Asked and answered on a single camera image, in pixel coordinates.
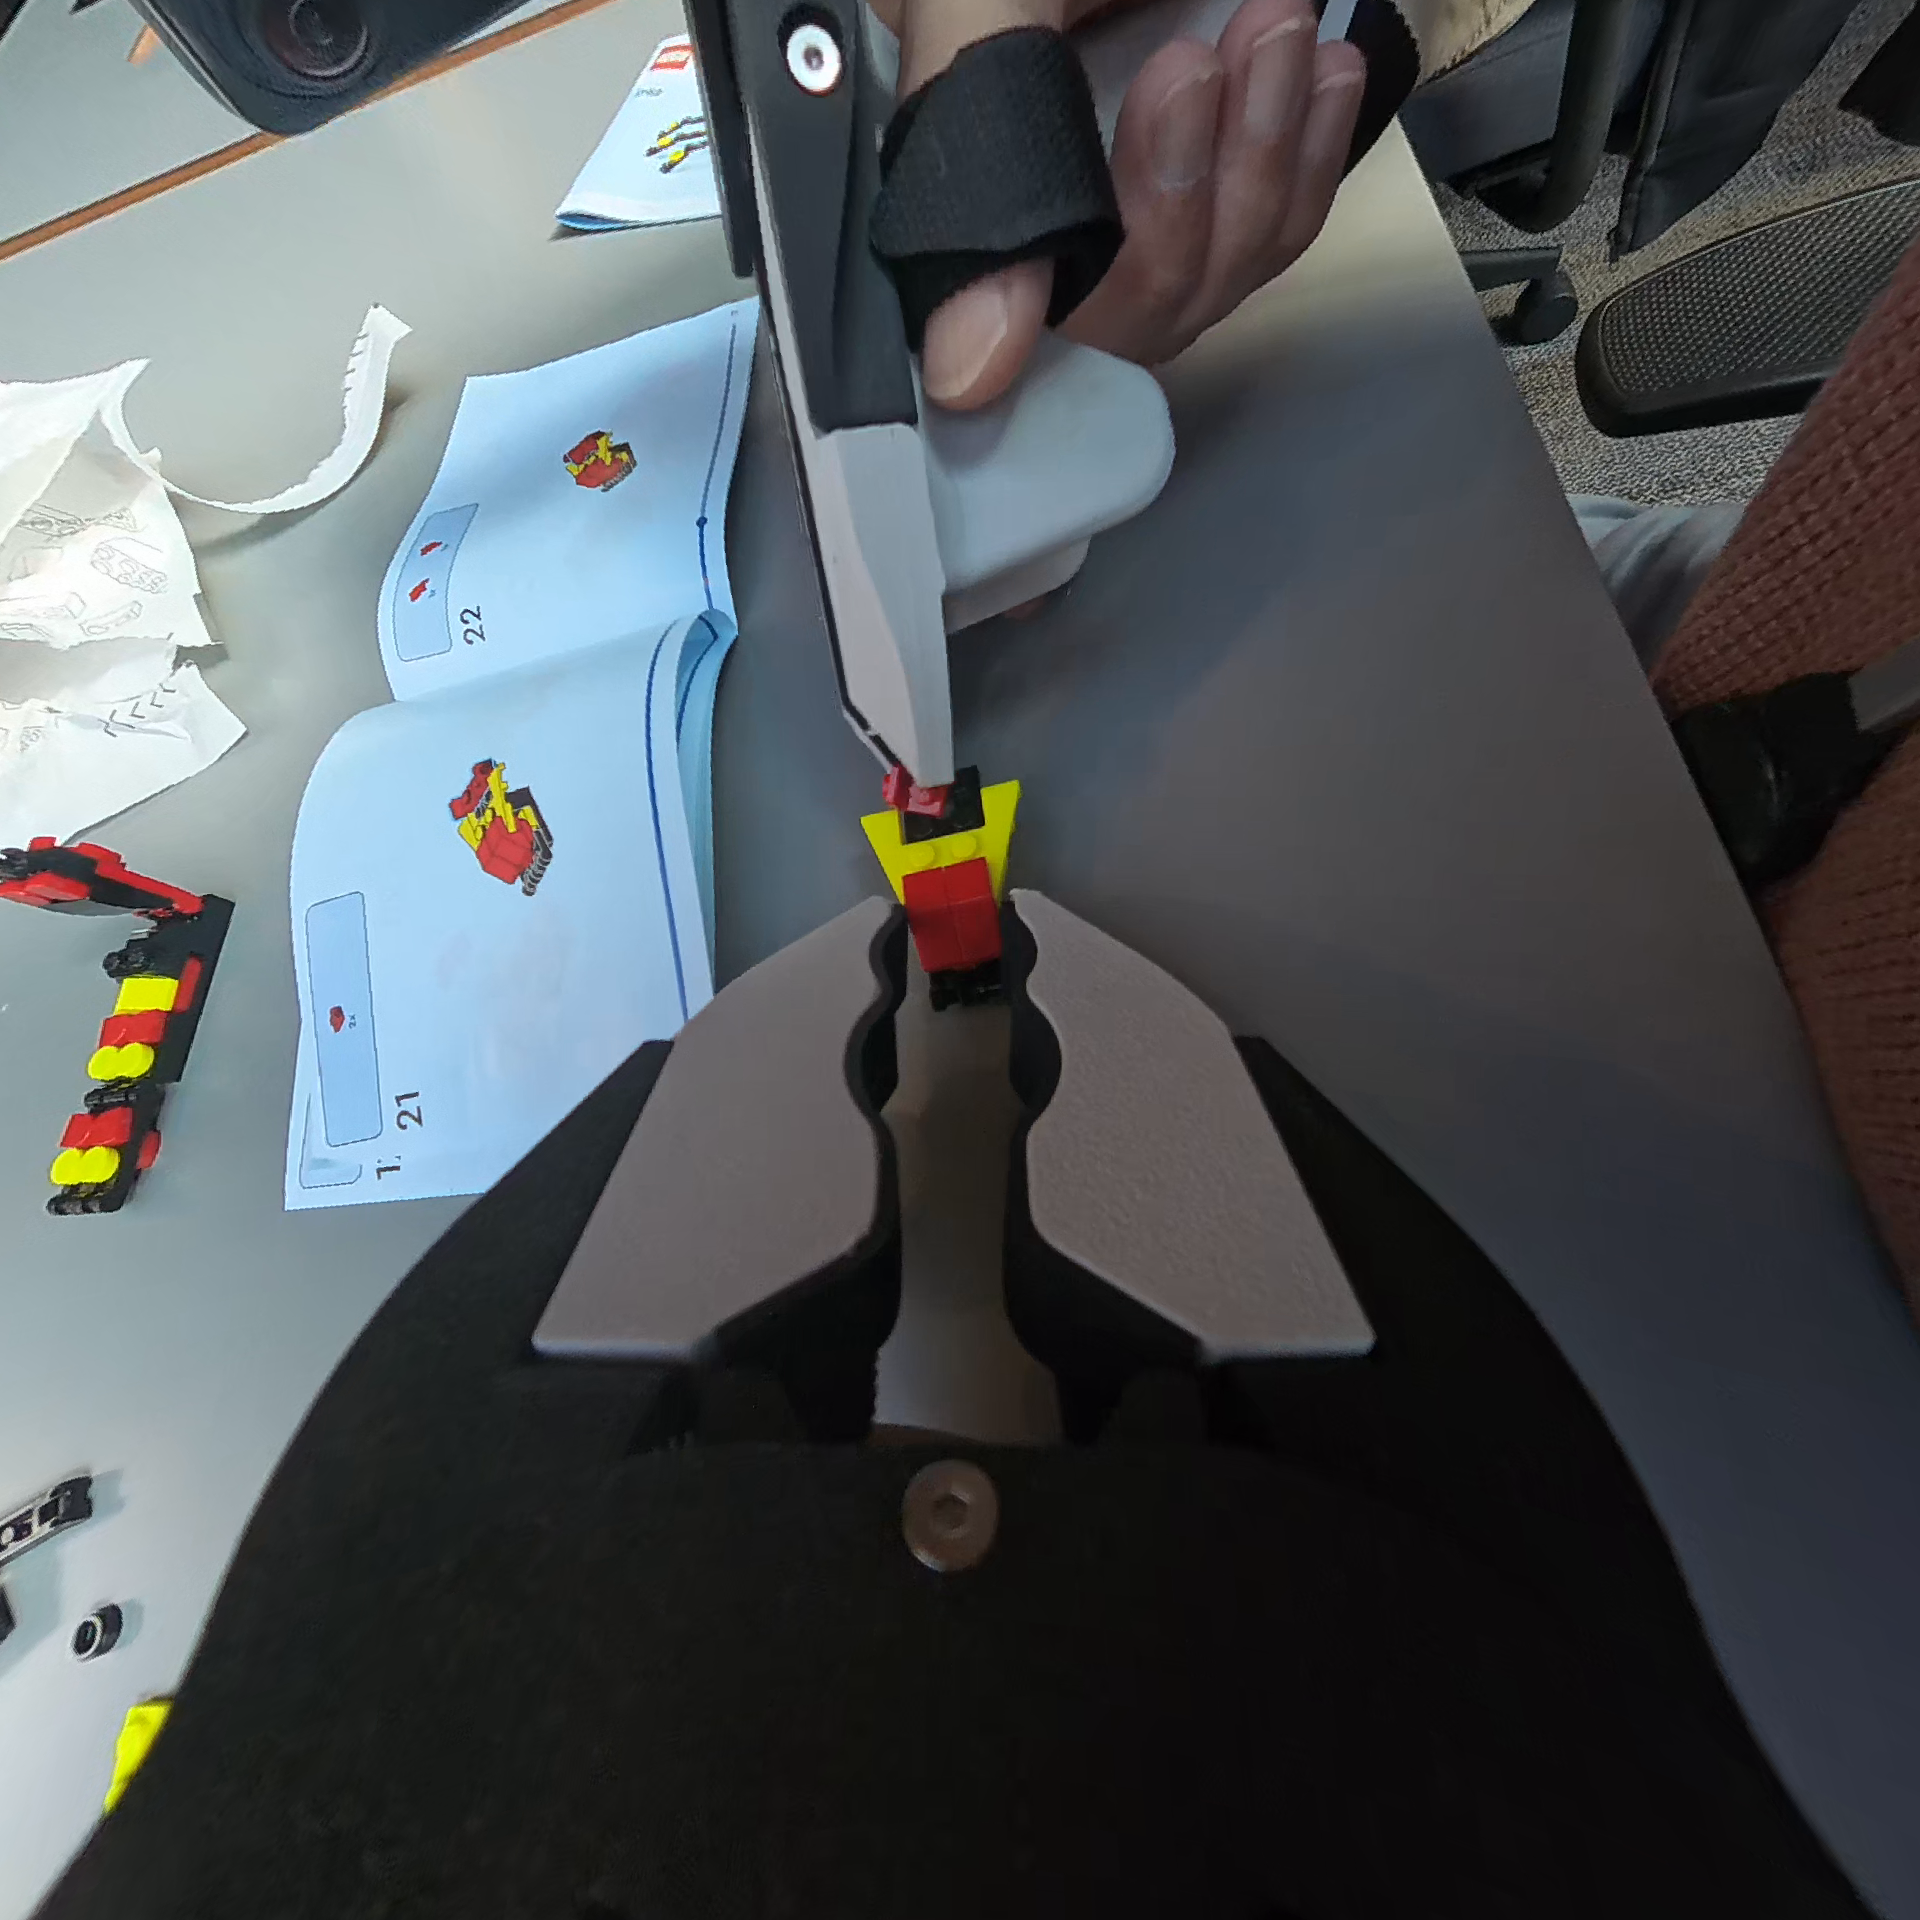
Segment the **black office chair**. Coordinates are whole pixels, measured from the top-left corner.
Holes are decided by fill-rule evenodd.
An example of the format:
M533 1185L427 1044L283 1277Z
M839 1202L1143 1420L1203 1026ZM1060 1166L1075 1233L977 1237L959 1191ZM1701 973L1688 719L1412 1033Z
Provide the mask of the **black office chair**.
M1797 415L1840 365L1916 241L1916 180L1871 186L1715 238L1580 308L1544 242L1624 163L1612 255L1647 250L1726 188L1855 5L1526 5L1401 111L1432 182L1524 242L1462 250L1508 347L1569 332L1597 431L1641 439Z

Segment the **person's right hand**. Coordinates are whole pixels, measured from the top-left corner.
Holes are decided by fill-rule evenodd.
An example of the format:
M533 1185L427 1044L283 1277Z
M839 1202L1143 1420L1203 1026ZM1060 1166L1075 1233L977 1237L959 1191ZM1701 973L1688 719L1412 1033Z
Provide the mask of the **person's right hand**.
M1094 3L877 3L905 95L974 41L1067 33ZM1110 177L1125 238L1064 339L1143 369L1183 351L1320 234L1364 89L1361 52L1317 38L1308 3L1248 3L1215 45L1175 38L1126 89ZM1051 265L1024 260L943 302L925 324L923 393L974 411L1016 383L1051 302Z

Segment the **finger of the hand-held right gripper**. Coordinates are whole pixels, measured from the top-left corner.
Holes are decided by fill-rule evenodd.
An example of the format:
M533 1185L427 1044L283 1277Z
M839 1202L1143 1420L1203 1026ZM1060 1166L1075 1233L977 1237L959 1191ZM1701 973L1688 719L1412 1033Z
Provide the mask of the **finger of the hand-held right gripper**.
M920 434L796 421L839 699L853 731L913 783L952 779L943 564Z

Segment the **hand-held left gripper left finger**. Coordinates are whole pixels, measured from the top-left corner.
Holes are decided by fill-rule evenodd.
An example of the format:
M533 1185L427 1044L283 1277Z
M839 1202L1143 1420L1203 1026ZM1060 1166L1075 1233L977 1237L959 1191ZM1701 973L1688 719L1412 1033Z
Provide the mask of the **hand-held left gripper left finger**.
M669 1043L541 1319L553 1359L697 1362L899 1311L905 913L867 898L719 990Z

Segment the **yellow square plate brick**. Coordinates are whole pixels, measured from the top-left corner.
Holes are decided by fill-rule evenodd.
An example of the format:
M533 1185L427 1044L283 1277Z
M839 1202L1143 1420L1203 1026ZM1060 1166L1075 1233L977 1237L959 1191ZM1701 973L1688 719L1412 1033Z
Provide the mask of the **yellow square plate brick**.
M121 1804L142 1762L153 1750L171 1708L171 1697L147 1697L128 1708L112 1743L112 1777L102 1794L102 1817Z

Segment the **person's leg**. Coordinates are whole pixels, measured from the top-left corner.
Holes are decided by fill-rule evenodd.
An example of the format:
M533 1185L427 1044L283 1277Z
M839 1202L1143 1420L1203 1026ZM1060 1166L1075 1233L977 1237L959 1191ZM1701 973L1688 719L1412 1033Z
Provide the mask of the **person's leg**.
M1733 539L1741 501L1638 502L1624 495L1569 493L1623 631L1645 676L1661 655L1721 549Z

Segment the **small red yellow brick model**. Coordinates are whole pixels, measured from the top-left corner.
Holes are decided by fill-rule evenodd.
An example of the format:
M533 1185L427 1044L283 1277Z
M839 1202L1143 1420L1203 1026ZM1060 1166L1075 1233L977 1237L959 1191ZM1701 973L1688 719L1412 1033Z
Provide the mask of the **small red yellow brick model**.
M885 805L862 819L935 1013L1004 999L1001 903L1020 797L1020 781L983 783L977 769L963 765L950 778L949 819L909 821Z

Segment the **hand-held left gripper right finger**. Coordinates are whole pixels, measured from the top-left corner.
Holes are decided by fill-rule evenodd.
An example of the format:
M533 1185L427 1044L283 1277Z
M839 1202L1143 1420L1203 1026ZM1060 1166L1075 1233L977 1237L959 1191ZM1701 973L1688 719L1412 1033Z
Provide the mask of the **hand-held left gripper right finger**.
M1227 1025L1176 975L1037 891L1025 1002L1060 1068L1025 1137L1039 1241L1189 1334L1203 1359L1375 1345Z

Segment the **pile of loose toy bricks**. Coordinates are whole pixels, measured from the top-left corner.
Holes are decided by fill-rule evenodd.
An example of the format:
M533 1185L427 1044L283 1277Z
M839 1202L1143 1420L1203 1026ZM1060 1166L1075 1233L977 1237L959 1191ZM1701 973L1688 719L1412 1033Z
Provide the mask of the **pile of loose toy bricks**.
M1 1513L1 1572L39 1546L91 1519L94 1477L62 1479Z

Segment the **long black red brick model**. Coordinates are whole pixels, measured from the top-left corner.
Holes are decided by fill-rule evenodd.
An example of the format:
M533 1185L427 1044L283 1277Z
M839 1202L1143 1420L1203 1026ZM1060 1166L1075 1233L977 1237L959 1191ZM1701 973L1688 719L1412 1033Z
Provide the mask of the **long black red brick model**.
M232 901L133 871L94 844L44 834L1 852L1 898L67 916L129 915L144 930L109 950L115 1002L86 1059L88 1087L49 1166L49 1215L119 1212L160 1156L160 1117L185 1076Z

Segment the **blue instruction booklet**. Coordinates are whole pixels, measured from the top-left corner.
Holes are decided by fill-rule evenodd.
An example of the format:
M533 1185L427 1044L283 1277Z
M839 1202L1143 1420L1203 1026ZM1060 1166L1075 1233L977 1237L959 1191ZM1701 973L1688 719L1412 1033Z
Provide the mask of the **blue instruction booklet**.
M291 854L291 1212L489 1188L713 994L755 297L465 379Z

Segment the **torn white paper bag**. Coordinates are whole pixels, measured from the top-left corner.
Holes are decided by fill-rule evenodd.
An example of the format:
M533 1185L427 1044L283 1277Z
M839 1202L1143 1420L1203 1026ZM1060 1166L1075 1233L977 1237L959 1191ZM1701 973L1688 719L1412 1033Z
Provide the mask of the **torn white paper bag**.
M147 362L1 389L1 641L71 651L96 641L208 642L199 566L176 506L245 519L305 513L364 469L409 324L373 305L343 377L343 431L299 482L263 498L187 492L139 451L126 399Z
M190 779L246 733L171 636L1 641L1 842L56 844Z

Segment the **small blue instruction leaflet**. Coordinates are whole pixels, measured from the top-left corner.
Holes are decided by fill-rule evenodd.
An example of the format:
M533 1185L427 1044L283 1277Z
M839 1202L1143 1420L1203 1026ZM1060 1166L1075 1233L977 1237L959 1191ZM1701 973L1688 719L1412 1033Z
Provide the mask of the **small blue instruction leaflet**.
M660 38L555 219L575 234L717 219L704 94L691 37Z

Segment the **grey desk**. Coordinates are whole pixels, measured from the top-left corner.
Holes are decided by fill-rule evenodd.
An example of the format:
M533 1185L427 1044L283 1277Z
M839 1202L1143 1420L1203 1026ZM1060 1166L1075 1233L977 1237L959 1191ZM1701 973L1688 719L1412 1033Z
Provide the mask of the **grey desk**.
M102 833L238 903L151 1185L44 1173L104 918L4 907L4 1498L112 1499L9 1581L4 1916L91 1834L333 1362L463 1212L280 1212L287 854L385 694L377 589L465 375L739 294L716 225L557 238L657 5L609 5L4 265L4 377L149 358L133 431L214 495L341 427L367 305L385 437L305 517L187 514L246 739ZM1167 372L1179 460L1032 621L957 642L1024 783L1015 876L1269 1036L1520 1286L1616 1426L1745 1717L1844 1871L1916 1916L1916 1331L1782 980L1721 866L1505 364L1399 140L1289 276ZM115 1599L117 1647L78 1665Z

